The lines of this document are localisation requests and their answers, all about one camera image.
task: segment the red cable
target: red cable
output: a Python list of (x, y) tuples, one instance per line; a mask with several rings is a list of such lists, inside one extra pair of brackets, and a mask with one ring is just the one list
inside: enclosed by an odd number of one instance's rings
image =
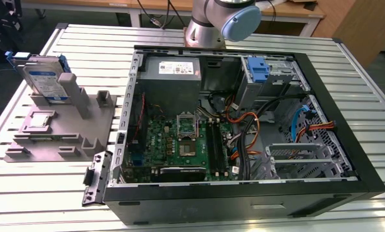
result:
[(138, 119), (138, 125), (137, 125), (136, 135), (134, 135), (134, 138), (133, 138), (132, 143), (134, 142), (134, 140), (136, 140), (136, 138), (137, 138), (137, 135), (138, 135), (140, 126), (141, 126), (141, 121), (142, 121), (142, 116), (144, 116), (144, 108), (145, 108), (145, 105), (146, 105), (146, 93), (142, 94), (142, 108), (141, 108), (141, 115), (140, 115), (140, 119)]

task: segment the blue cable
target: blue cable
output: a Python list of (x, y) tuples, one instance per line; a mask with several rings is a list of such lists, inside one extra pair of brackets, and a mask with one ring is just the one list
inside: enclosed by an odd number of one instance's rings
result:
[(296, 125), (297, 125), (299, 115), (303, 111), (308, 112), (309, 110), (311, 110), (309, 106), (304, 105), (303, 108), (300, 108), (295, 113), (293, 121), (292, 121), (292, 139), (293, 139), (293, 141), (296, 140)]

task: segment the wooden table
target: wooden table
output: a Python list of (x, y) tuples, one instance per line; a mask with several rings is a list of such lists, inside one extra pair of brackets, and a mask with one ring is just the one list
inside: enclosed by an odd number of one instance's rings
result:
[[(149, 14), (165, 15), (168, 12), (166, 0), (140, 0)], [(178, 13), (184, 16), (192, 16), (193, 0), (172, 0)], [(73, 11), (98, 11), (129, 13), (132, 16), (133, 27), (141, 27), (140, 16), (144, 14), (137, 0), (23, 0), (22, 6), (34, 9), (57, 9)], [(263, 11), (263, 20), (273, 20), (273, 8)], [(288, 1), (276, 6), (276, 21), (304, 23), (305, 27), (300, 36), (312, 36), (317, 24), (327, 14), (317, 6), (315, 11), (304, 8), (303, 3)]]

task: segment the aluminum table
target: aluminum table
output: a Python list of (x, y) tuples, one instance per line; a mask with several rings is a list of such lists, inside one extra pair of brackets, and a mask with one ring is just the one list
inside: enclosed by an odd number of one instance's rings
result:
[[(168, 29), (69, 25), (56, 29), (42, 55), (69, 58), (89, 94), (124, 95), (134, 45), (184, 46), (184, 32)], [(341, 43), (332, 39), (253, 35), (228, 48), (301, 52), (321, 79), (385, 181), (385, 95)], [(33, 101), (23, 81), (0, 116), (0, 231), (385, 231), (385, 193), (331, 212), (299, 219), (126, 226), (106, 206), (81, 207), (90, 162), (6, 163), (5, 152)], [(124, 98), (118, 98), (109, 150), (114, 150)]]

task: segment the sticker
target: sticker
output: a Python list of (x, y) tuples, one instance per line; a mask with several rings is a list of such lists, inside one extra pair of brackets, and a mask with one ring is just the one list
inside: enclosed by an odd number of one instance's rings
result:
[(62, 85), (58, 82), (58, 76), (54, 72), (30, 72), (32, 80), (41, 94), (52, 100), (62, 101), (69, 98)]
[(239, 109), (239, 105), (236, 103), (232, 103), (232, 107), (235, 108), (235, 110)]
[(233, 172), (235, 174), (239, 174), (239, 173), (240, 173), (240, 167), (233, 166), (232, 172)]
[(30, 138), (30, 140), (33, 141), (53, 141), (53, 138), (52, 137), (41, 137), (41, 138)]
[(160, 74), (189, 74), (194, 75), (193, 62), (170, 62), (160, 63)]
[(110, 6), (129, 6), (128, 4), (122, 4), (122, 3), (110, 3)]
[(309, 17), (311, 17), (311, 18), (324, 18), (324, 16), (323, 16), (323, 15), (319, 15), (319, 14), (317, 14), (317, 15), (316, 15), (316, 14), (309, 14)]

